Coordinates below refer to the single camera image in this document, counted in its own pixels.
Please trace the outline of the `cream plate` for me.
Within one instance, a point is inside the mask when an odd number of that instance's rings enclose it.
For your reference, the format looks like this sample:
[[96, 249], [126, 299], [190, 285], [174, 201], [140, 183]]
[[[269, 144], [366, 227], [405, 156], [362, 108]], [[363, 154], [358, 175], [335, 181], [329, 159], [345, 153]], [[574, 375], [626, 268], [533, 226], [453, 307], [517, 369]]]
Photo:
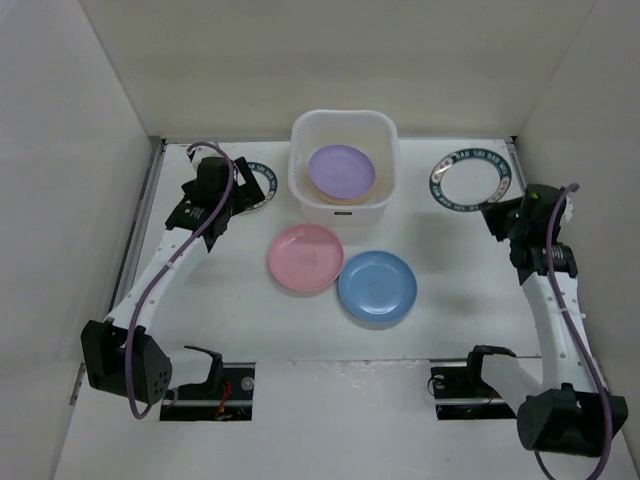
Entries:
[[366, 202], [369, 200], [368, 195], [359, 198], [341, 199], [320, 194], [318, 195], [318, 198], [332, 205], [361, 205], [366, 204]]

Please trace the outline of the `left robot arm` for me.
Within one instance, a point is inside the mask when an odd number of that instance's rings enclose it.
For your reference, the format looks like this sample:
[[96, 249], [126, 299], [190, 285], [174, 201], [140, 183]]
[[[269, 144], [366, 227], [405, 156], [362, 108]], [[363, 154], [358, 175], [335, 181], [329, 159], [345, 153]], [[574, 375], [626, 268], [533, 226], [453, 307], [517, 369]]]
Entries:
[[141, 419], [170, 389], [172, 363], [151, 335], [153, 322], [171, 303], [192, 271], [211, 252], [232, 217], [253, 209], [265, 195], [248, 161], [209, 156], [182, 186], [183, 197], [165, 222], [149, 264], [107, 314], [90, 320], [81, 345], [92, 388], [124, 397]]

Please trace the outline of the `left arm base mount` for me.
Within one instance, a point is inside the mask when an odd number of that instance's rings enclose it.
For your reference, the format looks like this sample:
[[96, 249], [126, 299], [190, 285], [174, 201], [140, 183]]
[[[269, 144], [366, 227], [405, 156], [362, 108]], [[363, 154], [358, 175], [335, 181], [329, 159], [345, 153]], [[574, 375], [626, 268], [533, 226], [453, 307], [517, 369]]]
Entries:
[[253, 416], [256, 365], [225, 363], [215, 380], [173, 387], [160, 406], [162, 422], [248, 422]]

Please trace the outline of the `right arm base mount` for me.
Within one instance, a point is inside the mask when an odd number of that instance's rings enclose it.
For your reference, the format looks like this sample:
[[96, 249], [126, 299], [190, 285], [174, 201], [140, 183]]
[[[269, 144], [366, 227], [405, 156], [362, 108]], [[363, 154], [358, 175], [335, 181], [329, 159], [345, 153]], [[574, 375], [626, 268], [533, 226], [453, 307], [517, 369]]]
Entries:
[[514, 420], [513, 410], [482, 380], [472, 379], [465, 360], [430, 364], [428, 393], [440, 421]]

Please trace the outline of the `purple plate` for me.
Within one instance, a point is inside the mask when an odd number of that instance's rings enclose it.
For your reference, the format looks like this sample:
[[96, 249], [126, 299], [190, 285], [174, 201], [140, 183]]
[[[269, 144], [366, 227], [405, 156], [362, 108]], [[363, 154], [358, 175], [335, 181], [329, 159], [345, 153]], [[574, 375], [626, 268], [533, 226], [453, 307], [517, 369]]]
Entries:
[[309, 159], [308, 171], [315, 188], [335, 197], [359, 197], [373, 189], [377, 172], [363, 151], [349, 145], [327, 145]]

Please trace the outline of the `pink plate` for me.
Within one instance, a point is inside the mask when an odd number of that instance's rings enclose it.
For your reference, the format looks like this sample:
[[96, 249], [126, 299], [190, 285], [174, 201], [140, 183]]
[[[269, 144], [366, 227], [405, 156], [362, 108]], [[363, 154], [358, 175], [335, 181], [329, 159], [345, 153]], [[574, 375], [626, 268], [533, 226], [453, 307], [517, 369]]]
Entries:
[[317, 188], [314, 188], [314, 193], [321, 198], [322, 200], [330, 203], [330, 204], [336, 204], [336, 205], [354, 205], [354, 204], [362, 204], [365, 201], [367, 201], [369, 199], [369, 197], [372, 194], [372, 190], [366, 192], [365, 194], [359, 196], [359, 197], [353, 197], [353, 198], [341, 198], [341, 197], [335, 197], [335, 196], [331, 196]]
[[270, 245], [267, 265], [282, 286], [300, 293], [326, 289], [339, 276], [344, 247], [335, 233], [315, 224], [294, 225], [281, 231]]

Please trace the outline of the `green-rimmed white plate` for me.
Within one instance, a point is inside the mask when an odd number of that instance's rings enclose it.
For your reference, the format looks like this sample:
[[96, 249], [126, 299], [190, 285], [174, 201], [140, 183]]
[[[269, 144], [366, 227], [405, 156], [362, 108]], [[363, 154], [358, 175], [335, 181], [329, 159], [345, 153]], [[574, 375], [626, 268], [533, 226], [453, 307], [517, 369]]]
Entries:
[[471, 213], [486, 203], [499, 202], [511, 182], [512, 170], [502, 155], [473, 147], [454, 151], [435, 165], [429, 192], [442, 207]]
[[256, 211], [265, 207], [275, 197], [279, 186], [277, 175], [271, 167], [260, 162], [249, 162], [248, 168], [252, 171], [261, 191], [264, 193], [264, 199], [248, 207], [246, 212]]

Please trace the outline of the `white plastic bin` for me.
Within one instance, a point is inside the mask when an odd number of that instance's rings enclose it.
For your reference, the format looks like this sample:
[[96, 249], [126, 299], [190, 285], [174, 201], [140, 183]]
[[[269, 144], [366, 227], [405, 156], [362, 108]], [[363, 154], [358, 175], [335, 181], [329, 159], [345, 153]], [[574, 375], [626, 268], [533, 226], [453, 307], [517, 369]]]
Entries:
[[[332, 204], [312, 186], [309, 163], [318, 149], [341, 144], [366, 154], [376, 169], [372, 192], [360, 203]], [[370, 229], [383, 217], [400, 185], [400, 146], [394, 122], [373, 110], [316, 109], [294, 122], [289, 147], [288, 187], [311, 223], [332, 229]]]

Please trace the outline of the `blue plate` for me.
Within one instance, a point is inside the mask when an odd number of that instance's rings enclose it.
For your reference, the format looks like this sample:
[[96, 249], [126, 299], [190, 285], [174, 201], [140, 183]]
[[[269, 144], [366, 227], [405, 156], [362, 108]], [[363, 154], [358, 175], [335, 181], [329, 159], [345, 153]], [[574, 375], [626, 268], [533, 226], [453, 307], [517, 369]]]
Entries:
[[390, 329], [413, 308], [418, 294], [416, 276], [399, 256], [381, 250], [349, 259], [338, 277], [342, 306], [357, 324], [369, 330]]

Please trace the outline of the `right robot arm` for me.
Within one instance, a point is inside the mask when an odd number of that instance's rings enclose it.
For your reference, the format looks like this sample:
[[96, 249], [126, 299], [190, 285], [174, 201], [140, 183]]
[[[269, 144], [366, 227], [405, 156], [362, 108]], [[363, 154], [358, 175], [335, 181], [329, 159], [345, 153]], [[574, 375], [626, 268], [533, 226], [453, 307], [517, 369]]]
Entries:
[[508, 348], [477, 345], [467, 356], [463, 381], [474, 394], [493, 389], [502, 397], [516, 415], [525, 449], [603, 458], [628, 407], [607, 391], [596, 368], [578, 304], [577, 261], [558, 240], [576, 188], [531, 184], [518, 199], [481, 205], [490, 233], [510, 246], [534, 318], [542, 379], [528, 374]]

